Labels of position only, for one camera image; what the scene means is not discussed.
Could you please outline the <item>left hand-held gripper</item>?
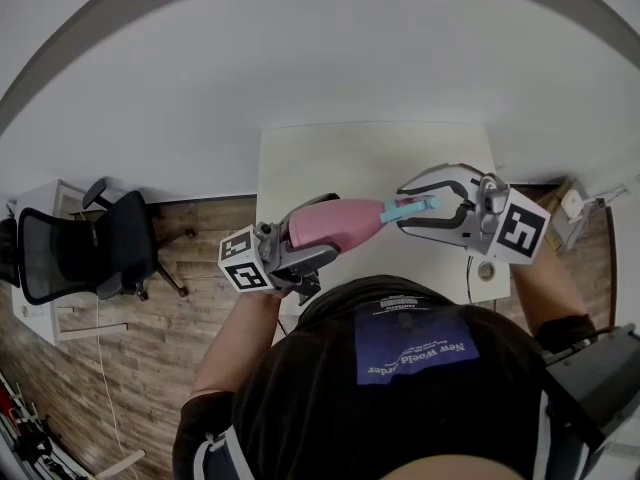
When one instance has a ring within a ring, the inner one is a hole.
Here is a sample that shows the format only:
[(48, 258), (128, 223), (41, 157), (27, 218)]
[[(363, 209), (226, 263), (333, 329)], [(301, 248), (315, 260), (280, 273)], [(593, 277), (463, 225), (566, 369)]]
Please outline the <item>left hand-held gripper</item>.
[(236, 291), (291, 292), (304, 304), (320, 291), (318, 271), (340, 250), (332, 244), (294, 248), (288, 229), (330, 229), (336, 219), (336, 193), (326, 193), (289, 211), (280, 223), (260, 222), (223, 239), (218, 266)]

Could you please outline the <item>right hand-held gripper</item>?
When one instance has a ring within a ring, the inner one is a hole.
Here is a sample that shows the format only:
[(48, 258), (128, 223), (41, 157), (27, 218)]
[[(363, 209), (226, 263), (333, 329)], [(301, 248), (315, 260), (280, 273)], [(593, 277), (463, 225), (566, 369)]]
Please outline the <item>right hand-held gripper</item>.
[(444, 188), (461, 200), (453, 217), (410, 217), (397, 227), (410, 236), (465, 247), (472, 256), (512, 265), (533, 262), (550, 214), (493, 174), (464, 163), (441, 164), (401, 186), (396, 203), (437, 209), (440, 200), (433, 192)]

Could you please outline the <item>pink spray bottle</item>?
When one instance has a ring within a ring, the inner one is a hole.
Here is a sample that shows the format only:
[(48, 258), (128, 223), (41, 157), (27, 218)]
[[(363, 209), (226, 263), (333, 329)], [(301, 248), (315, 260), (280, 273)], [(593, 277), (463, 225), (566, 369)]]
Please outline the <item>pink spray bottle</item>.
[(380, 214), (384, 203), (370, 199), (341, 199), (336, 202), (335, 217), (330, 229), (289, 229), (294, 248), (332, 244), (346, 253), (371, 239), (384, 226)]

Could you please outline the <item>person's left forearm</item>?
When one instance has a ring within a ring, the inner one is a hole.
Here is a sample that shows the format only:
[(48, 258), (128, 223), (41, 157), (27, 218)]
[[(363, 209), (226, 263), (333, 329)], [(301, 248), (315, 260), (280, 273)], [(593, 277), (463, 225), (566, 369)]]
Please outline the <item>person's left forearm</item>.
[(204, 355), (191, 397), (236, 392), (271, 348), (286, 294), (241, 294)]

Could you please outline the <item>person's right forearm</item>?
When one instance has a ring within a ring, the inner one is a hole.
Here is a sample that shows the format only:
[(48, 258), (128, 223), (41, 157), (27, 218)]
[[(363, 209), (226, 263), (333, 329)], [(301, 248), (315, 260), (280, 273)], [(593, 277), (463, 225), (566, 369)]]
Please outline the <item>person's right forearm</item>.
[(545, 323), (587, 314), (578, 286), (546, 243), (532, 264), (512, 265), (511, 273), (532, 334)]

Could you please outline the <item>white table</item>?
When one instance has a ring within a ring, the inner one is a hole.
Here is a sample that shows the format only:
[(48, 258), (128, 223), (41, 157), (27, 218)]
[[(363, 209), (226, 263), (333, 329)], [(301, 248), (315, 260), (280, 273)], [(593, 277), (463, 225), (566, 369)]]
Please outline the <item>white table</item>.
[[(261, 137), (256, 219), (278, 222), (300, 204), (326, 193), (343, 199), (386, 201), (422, 171), (443, 163), (495, 169), (480, 125), (357, 123), (271, 129)], [(461, 248), (410, 237), (389, 225), (364, 245), (321, 269), (321, 290), (379, 274), (396, 275), (465, 304), (510, 294), (509, 269), (495, 264), (483, 282), (480, 260)]]

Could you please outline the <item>grey device box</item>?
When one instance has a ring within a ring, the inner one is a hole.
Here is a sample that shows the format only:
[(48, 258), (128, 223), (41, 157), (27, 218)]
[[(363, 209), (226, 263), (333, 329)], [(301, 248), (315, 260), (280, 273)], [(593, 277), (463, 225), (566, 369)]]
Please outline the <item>grey device box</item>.
[(575, 188), (569, 189), (562, 196), (551, 220), (552, 234), (559, 254), (570, 250), (586, 230), (595, 203), (594, 198), (585, 198)]

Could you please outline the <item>small white device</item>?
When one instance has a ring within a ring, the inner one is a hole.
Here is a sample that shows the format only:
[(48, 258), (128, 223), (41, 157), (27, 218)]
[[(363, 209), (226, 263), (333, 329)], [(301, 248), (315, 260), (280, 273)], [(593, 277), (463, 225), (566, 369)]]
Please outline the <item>small white device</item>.
[(569, 189), (561, 199), (560, 206), (569, 221), (576, 221), (582, 218), (585, 203), (576, 189)]

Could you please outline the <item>person's black t-shirt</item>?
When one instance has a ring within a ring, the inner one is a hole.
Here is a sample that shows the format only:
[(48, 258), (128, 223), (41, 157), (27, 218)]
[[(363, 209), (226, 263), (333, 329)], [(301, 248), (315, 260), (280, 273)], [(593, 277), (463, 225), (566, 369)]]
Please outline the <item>person's black t-shirt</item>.
[(412, 281), (372, 276), (312, 303), (233, 394), (185, 404), (174, 480), (379, 480), (418, 459), (488, 459), (532, 480), (547, 418), (542, 353), (588, 316), (527, 334)]

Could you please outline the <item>black office chair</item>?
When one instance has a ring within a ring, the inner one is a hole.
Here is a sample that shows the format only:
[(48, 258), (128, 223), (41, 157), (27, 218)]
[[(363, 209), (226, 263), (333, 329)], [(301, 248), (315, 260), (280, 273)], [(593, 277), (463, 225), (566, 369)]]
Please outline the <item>black office chair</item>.
[(104, 212), (95, 220), (67, 220), (25, 208), (9, 219), (11, 238), (5, 258), (16, 277), (0, 279), (20, 287), (31, 305), (42, 305), (75, 293), (92, 293), (101, 300), (117, 295), (148, 299), (144, 282), (159, 274), (181, 297), (189, 295), (162, 266), (158, 251), (176, 239), (193, 238), (184, 228), (158, 239), (152, 212), (138, 190), (111, 203), (99, 179), (84, 194), (87, 210), (97, 204)]

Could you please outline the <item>black worn equipment box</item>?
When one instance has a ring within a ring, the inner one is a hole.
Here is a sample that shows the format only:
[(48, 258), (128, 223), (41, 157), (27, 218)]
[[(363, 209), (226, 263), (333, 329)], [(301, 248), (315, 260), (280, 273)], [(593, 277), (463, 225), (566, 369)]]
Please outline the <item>black worn equipment box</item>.
[(596, 331), (543, 354), (550, 414), (595, 452), (640, 407), (640, 335), (633, 324)]

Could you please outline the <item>white desk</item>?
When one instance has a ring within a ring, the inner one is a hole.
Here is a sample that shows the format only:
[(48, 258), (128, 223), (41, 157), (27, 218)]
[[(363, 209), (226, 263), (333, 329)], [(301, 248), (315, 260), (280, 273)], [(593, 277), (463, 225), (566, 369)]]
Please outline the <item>white desk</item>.
[[(81, 191), (57, 179), (21, 194), (15, 203), (15, 217), (18, 218), (25, 208), (34, 208), (48, 215), (70, 220), (74, 213), (81, 210), (82, 197)], [(101, 325), (96, 322), (88, 328), (63, 331), (60, 329), (59, 317), (75, 313), (75, 307), (63, 306), (60, 301), (40, 306), (31, 305), (18, 288), (12, 289), (12, 305), (13, 314), (21, 323), (54, 346), (59, 346), (64, 341), (99, 338), (128, 330), (126, 323)]]

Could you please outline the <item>cluttered equipment rack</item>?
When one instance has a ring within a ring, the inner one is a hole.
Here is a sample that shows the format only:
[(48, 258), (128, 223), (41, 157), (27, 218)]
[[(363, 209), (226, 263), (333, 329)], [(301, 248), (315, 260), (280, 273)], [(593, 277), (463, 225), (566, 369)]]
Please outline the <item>cluttered equipment rack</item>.
[(0, 477), (5, 480), (78, 480), (55, 455), (36, 417), (0, 372)]

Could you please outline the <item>white wall socket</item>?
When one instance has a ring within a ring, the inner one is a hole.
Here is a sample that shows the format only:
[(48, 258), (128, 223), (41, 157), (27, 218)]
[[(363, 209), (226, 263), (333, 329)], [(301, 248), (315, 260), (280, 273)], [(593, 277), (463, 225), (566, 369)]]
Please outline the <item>white wall socket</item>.
[(594, 199), (602, 201), (602, 205), (607, 206), (628, 193), (628, 187), (624, 183), (619, 183), (611, 189), (595, 194)]

